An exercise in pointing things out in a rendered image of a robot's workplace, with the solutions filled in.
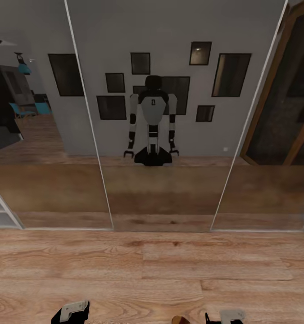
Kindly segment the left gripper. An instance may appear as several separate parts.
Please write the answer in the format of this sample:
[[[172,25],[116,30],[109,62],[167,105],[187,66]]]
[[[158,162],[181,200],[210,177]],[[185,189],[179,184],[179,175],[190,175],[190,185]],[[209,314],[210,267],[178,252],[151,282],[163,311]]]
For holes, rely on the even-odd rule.
[[[87,308],[82,311],[73,312],[68,321],[60,322],[60,315],[62,309],[60,309],[51,321],[51,324],[84,324],[85,320],[88,319],[90,302],[88,302]]]

